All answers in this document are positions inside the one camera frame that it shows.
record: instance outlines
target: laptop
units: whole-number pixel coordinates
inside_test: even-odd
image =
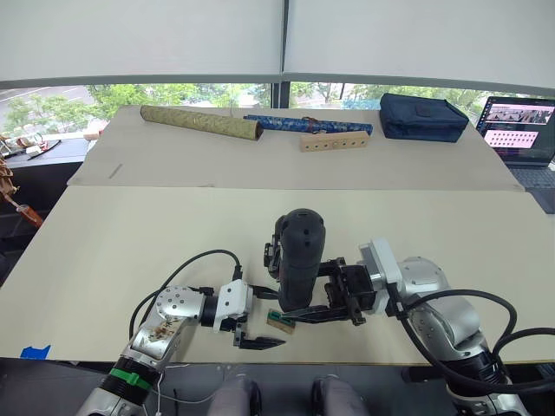
[[[548,214],[555,213],[555,99],[489,97],[476,130]]]

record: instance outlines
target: gray pants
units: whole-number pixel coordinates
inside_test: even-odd
[[[316,414],[323,416],[369,416],[362,398],[348,383],[335,376],[315,380],[312,402]],[[212,399],[208,416],[251,416],[259,401],[256,383],[246,376],[233,377],[218,389]]]

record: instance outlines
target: gold patterned tube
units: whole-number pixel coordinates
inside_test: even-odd
[[[224,115],[195,113],[168,107],[141,106],[146,121],[170,126],[194,128],[202,132],[225,134],[241,139],[258,140],[264,129],[255,120],[235,119]]]

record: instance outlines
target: wooden block with holes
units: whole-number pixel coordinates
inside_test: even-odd
[[[366,132],[318,133],[301,136],[301,152],[365,147],[370,136]]]

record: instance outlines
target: blue patterned stick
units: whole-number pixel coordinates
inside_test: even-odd
[[[372,134],[371,124],[346,123],[342,121],[316,120],[311,117],[290,119],[287,117],[272,117],[270,115],[246,115],[247,120],[255,120],[264,129],[285,130],[287,132],[313,133],[325,130],[326,133],[360,132]]]

